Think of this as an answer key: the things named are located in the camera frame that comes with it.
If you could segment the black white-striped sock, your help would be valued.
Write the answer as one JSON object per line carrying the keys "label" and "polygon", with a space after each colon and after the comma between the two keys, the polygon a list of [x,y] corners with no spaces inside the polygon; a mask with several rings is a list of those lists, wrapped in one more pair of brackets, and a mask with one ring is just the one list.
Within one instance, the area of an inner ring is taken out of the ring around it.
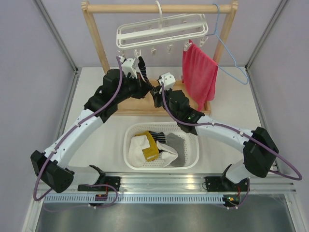
{"label": "black white-striped sock", "polygon": [[160,142],[162,144],[166,143],[166,136],[163,132],[153,132],[149,131],[149,134],[152,136],[155,142]]}
{"label": "black white-striped sock", "polygon": [[138,59],[139,59],[138,68],[140,70],[140,76],[141,76],[140,80],[141,89],[143,91],[149,91],[153,95],[155,92],[155,87],[151,84],[151,82],[147,77],[147,71],[144,59],[142,58],[142,56],[139,56]]}

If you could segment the grey striped-cuff sock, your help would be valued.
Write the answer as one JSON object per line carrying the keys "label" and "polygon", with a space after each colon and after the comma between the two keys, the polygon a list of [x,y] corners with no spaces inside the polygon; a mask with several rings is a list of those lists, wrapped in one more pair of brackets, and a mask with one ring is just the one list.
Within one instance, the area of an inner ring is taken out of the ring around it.
{"label": "grey striped-cuff sock", "polygon": [[183,167],[185,165],[184,139],[170,133],[166,136],[166,145],[172,147],[178,153],[178,157],[171,163],[171,166]]}

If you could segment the yellow bear sock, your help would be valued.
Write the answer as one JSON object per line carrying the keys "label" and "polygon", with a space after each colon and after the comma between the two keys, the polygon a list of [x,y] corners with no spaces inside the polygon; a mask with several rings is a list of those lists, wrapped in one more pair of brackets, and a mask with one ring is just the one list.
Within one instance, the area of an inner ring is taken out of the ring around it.
{"label": "yellow bear sock", "polygon": [[135,136],[146,136],[146,139],[149,143],[149,146],[147,148],[142,149],[145,160],[147,162],[153,161],[159,157],[159,149],[156,145],[156,140],[155,140],[155,132],[152,131],[145,131],[140,134],[136,134]]}

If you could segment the white plastic clip hanger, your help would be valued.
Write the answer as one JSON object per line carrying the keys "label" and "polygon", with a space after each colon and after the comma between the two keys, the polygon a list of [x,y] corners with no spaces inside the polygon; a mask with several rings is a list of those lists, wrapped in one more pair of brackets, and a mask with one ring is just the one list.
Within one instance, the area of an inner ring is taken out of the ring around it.
{"label": "white plastic clip hanger", "polygon": [[177,14],[163,17],[159,1],[159,18],[124,24],[116,31],[116,45],[120,50],[135,50],[143,47],[154,47],[159,44],[203,39],[208,31],[204,14]]}

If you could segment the white sock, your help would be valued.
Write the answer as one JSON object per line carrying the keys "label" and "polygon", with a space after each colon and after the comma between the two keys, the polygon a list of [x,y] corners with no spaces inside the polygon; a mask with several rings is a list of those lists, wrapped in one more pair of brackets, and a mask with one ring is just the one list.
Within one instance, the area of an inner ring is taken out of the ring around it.
{"label": "white sock", "polygon": [[150,147],[146,135],[135,136],[131,139],[127,160],[133,167],[141,167],[145,164],[143,150]]}
{"label": "white sock", "polygon": [[170,165],[174,160],[176,160],[178,158],[178,152],[163,143],[160,143],[159,141],[156,142],[157,148],[159,150],[161,150],[161,159],[164,161],[163,164],[161,165],[161,167],[167,167],[168,165]]}

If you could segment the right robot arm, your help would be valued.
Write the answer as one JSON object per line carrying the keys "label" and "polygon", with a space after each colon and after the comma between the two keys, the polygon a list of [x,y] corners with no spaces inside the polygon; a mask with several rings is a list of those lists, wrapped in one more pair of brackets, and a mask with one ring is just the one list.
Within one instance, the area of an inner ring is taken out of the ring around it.
{"label": "right robot arm", "polygon": [[243,159],[230,164],[221,174],[222,188],[232,190],[250,176],[267,176],[276,158],[273,152],[279,150],[266,129],[242,130],[220,123],[190,107],[189,99],[181,90],[163,91],[156,87],[150,93],[154,106],[163,107],[184,132],[210,137],[243,154]]}

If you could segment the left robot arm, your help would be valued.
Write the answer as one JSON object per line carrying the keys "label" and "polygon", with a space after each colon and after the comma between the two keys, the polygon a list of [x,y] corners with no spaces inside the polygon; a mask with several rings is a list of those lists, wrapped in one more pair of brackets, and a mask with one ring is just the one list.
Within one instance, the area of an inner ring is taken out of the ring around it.
{"label": "left robot arm", "polygon": [[84,141],[118,110],[119,103],[129,98],[143,99],[151,88],[145,68],[140,68],[137,78],[119,69],[107,71],[102,85],[88,99],[69,130],[44,152],[36,150],[31,154],[38,180],[57,193],[65,191],[74,179],[68,163]]}

